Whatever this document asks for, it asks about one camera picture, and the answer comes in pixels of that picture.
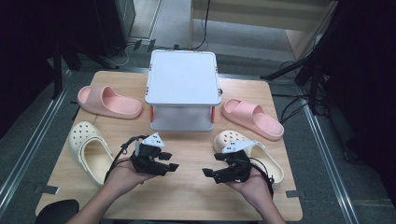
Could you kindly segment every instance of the wooden table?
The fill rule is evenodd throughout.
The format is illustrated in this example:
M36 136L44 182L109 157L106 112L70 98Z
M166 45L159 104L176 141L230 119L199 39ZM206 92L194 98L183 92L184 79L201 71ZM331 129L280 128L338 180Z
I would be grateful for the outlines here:
M107 85L117 93L142 102L144 108L136 119L113 119L95 116L80 109L75 124L92 123L104 136L115 156L120 146L130 137L155 133L149 127L149 106L144 101L148 76L135 73L98 72L92 85ZM223 89L222 102L238 98L260 104L266 113L276 118L274 102L269 86L264 81L220 79ZM250 139L264 143L271 155L285 172L285 179L275 189L274 202L286 220L297 221L303 216L298 198L288 198L287 190L296 190L283 139L271 142L254 132L239 126L220 113L217 107L215 128L210 133L160 132L165 142L163 151L170 152L172 163L180 164L177 171L158 176L144 185L120 197L108 209L105 218L145 220L260 220L259 214L238 192L224 184L216 184L205 177L202 168L218 170L226 167L224 161L216 161L213 140L224 130L234 130ZM76 199L82 207L97 191L88 174L73 160L68 141L49 179L49 186L59 187L56 195L43 194L36 208L38 214L49 204L65 199ZM128 148L128 155L134 144Z

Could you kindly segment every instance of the pink sandal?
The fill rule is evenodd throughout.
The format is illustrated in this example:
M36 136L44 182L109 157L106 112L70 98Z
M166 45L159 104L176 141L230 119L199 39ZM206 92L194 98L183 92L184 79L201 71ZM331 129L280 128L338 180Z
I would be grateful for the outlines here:
M260 105L230 99L223 104L221 113L227 119L245 126L269 140L276 141L283 136L282 124L265 114Z
M110 87L86 86L78 92L78 104L93 114L118 119L134 119L142 111L142 103L121 96Z

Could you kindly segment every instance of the black chair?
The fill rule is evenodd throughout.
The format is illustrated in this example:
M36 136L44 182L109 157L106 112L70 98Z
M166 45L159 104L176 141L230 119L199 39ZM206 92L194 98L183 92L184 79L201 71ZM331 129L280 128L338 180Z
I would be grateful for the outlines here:
M35 219L35 224L66 223L78 210L78 201L74 199L50 203L40 211Z

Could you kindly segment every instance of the white plastic storage box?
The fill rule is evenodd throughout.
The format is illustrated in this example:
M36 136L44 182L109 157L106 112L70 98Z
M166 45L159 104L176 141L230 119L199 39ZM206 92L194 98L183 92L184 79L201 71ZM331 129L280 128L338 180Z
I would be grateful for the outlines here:
M150 126L157 131L210 132L221 103L216 55L152 51L146 89Z

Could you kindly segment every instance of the person's arm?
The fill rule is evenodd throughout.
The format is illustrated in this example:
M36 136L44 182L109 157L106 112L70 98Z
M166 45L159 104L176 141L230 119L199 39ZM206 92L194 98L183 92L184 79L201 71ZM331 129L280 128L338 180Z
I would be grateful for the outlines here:
M229 182L226 185L241 193L266 223L285 223L272 200L267 183L255 168L251 169L250 177L246 182Z
M107 209L121 195L154 176L137 173L131 161L122 161L111 171L102 188L67 223L100 223Z

